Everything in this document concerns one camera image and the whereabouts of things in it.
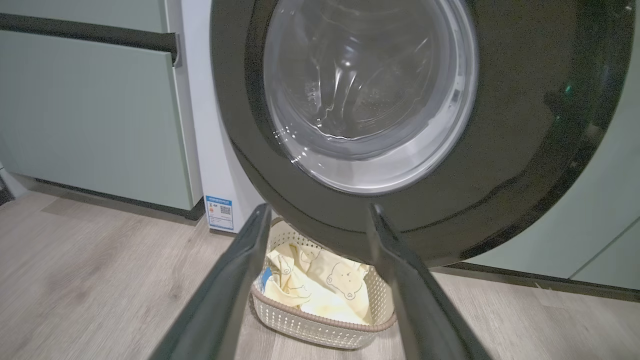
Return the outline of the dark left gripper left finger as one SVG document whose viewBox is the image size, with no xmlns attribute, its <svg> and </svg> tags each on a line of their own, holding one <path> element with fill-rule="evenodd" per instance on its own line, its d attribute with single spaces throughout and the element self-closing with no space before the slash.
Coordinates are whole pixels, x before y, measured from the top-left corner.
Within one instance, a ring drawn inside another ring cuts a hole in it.
<svg viewBox="0 0 640 360">
<path fill-rule="evenodd" d="M 267 203 L 254 208 L 151 353 L 151 360 L 234 358 L 249 292 L 265 262 L 271 221 Z"/>
</svg>

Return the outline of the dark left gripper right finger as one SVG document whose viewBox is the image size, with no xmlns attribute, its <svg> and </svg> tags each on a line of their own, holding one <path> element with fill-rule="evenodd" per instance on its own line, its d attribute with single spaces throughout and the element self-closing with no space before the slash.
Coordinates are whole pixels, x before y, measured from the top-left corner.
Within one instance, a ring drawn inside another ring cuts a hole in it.
<svg viewBox="0 0 640 360">
<path fill-rule="evenodd" d="M 377 203 L 368 205 L 366 236 L 374 268 L 391 288 L 408 360 L 491 358 L 421 258 L 407 246 Z"/>
</svg>

